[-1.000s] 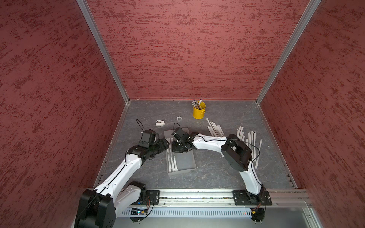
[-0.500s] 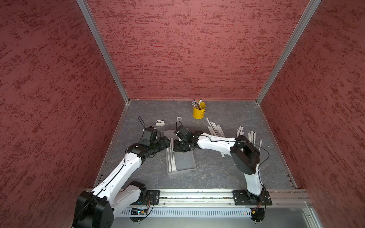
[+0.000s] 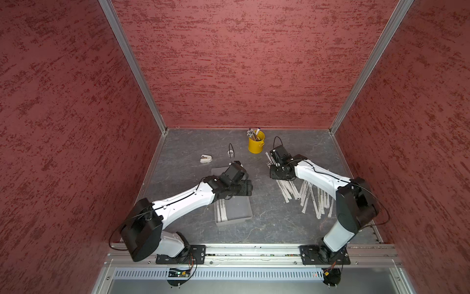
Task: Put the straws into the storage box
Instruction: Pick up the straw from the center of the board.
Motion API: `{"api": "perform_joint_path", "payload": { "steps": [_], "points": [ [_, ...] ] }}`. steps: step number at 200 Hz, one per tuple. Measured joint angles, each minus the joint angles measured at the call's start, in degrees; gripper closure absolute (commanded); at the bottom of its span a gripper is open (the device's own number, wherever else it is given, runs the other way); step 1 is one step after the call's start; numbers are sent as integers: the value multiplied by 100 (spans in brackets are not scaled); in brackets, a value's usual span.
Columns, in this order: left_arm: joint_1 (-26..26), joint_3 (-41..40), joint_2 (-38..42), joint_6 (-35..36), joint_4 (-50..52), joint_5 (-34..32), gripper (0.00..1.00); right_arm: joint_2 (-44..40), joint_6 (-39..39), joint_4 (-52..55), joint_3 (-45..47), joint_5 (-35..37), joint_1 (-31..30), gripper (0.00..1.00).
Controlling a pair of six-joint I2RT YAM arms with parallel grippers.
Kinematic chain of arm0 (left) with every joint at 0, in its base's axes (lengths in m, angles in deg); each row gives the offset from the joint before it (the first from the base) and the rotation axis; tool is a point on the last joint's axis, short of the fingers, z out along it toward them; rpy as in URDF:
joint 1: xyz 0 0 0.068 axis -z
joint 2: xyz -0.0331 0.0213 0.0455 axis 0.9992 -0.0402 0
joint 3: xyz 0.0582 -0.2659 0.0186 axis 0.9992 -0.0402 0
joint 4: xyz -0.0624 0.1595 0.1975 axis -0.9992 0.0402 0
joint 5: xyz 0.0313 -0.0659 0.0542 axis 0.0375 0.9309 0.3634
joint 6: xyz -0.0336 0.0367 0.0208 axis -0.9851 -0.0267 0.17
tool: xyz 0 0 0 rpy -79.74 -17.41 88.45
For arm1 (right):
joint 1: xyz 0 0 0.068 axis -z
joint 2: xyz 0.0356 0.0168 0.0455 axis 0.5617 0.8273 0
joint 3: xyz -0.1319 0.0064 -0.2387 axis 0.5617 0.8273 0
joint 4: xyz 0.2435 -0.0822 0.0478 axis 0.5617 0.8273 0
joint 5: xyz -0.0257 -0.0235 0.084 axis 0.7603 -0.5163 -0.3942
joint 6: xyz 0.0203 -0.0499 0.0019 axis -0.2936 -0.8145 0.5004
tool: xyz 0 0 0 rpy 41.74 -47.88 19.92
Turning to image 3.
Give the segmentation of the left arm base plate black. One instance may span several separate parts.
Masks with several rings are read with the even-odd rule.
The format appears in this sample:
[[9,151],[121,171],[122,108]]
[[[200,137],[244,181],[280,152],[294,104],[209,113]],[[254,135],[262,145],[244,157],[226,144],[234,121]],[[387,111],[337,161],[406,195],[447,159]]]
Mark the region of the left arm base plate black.
[[158,265],[203,265],[206,258],[206,245],[189,245],[176,257],[157,255],[155,263]]

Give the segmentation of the translucent plastic storage box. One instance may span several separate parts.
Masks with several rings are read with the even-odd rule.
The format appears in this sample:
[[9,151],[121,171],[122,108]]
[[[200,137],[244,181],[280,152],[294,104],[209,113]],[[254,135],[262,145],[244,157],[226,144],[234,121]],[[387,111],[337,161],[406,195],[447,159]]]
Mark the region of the translucent plastic storage box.
[[[218,188],[220,188],[219,184],[217,183],[216,176],[221,175],[226,169],[227,168],[217,168],[212,170],[213,179],[210,180],[209,184],[212,188],[215,189],[215,192],[217,192]],[[233,198],[214,198],[213,202],[215,203],[218,200],[225,201],[227,218],[227,221],[218,224],[216,223],[217,218],[215,212],[215,224],[218,227],[237,224],[253,218],[249,197],[234,196]]]

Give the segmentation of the paper straw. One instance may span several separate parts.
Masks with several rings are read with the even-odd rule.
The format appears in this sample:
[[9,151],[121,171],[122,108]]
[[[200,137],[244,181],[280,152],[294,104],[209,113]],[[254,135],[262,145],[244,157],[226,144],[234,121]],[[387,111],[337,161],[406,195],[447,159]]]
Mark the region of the paper straw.
[[220,221],[225,222],[225,221],[227,221],[225,201],[224,200],[219,200],[219,206],[220,206]]
[[215,212],[216,212],[216,223],[221,223],[220,221],[220,206],[219,206],[219,200],[215,202]]

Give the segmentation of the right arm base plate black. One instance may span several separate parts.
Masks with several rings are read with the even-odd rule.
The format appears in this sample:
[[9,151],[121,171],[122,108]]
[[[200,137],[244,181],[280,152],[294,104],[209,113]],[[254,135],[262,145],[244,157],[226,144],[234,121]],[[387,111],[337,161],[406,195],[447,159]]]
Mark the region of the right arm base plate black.
[[351,261],[346,247],[337,252],[331,251],[326,245],[299,246],[299,253],[303,265],[331,266],[350,265]]

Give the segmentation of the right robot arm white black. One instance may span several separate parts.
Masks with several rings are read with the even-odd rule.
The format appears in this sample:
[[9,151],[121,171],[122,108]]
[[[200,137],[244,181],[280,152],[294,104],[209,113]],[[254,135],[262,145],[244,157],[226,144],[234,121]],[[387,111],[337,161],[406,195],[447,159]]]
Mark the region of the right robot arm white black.
[[350,179],[332,173],[305,156],[292,156],[282,145],[269,154],[273,160],[270,166],[273,180],[298,178],[320,188],[335,200],[337,221],[319,244],[319,252],[325,258],[338,253],[378,216],[378,201],[364,179]]

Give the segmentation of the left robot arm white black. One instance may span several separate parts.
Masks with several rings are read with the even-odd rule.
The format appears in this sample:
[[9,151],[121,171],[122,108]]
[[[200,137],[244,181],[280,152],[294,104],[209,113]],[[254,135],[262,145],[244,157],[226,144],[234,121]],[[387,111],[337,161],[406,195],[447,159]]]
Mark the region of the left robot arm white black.
[[154,254],[186,262],[190,258],[190,244],[181,233],[165,229],[198,208],[234,196],[248,197],[252,190],[246,169],[235,161],[221,175],[205,176],[195,187],[173,197],[155,202],[142,198],[117,232],[134,262]]

